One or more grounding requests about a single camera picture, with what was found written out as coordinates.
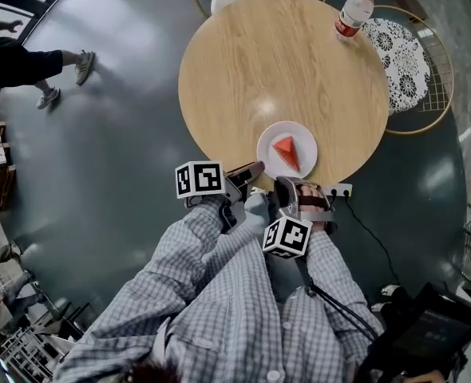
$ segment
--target white plate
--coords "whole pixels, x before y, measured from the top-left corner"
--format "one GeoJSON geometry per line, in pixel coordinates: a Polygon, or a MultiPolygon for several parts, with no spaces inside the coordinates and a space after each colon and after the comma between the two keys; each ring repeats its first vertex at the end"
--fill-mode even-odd
{"type": "Polygon", "coordinates": [[[317,143],[314,135],[297,122],[289,120],[276,122],[260,135],[257,144],[257,160],[266,164],[265,173],[272,179],[276,176],[306,177],[315,167],[317,162],[317,143]],[[299,172],[282,160],[273,144],[284,137],[292,136],[296,153],[298,154],[299,172]]]}

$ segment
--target round wooden table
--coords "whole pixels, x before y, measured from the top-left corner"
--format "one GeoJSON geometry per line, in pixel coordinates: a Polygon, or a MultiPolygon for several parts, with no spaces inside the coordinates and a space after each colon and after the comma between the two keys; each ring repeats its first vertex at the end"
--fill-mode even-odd
{"type": "MultiPolygon", "coordinates": [[[[280,120],[313,133],[308,176],[336,184],[372,155],[386,127],[385,70],[364,33],[338,40],[338,11],[317,0],[242,0],[210,17],[180,64],[179,100],[189,132],[229,171],[256,159],[260,134],[280,120]]],[[[261,175],[255,185],[271,190],[261,175]]]]}

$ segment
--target shirt pocket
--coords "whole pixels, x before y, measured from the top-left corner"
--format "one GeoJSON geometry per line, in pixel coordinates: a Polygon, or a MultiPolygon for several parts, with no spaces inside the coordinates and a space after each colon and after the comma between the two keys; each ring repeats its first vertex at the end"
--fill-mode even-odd
{"type": "Polygon", "coordinates": [[[224,352],[229,301],[193,301],[172,322],[169,333],[204,349],[224,352]]]}

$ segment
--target white lace cushion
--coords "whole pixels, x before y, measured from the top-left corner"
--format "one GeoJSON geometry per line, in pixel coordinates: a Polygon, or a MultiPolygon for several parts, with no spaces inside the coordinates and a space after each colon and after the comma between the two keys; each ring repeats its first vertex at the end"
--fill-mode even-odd
{"type": "Polygon", "coordinates": [[[362,27],[385,67],[390,88],[390,112],[412,109],[429,90],[429,60],[420,41],[405,27],[371,18],[362,27]]]}

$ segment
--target shirt button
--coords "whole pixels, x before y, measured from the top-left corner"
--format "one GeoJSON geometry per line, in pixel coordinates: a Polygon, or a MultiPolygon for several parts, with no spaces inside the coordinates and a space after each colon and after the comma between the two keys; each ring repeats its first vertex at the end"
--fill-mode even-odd
{"type": "Polygon", "coordinates": [[[278,370],[271,370],[267,372],[266,379],[269,381],[269,383],[274,383],[280,380],[280,372],[278,370]]]}

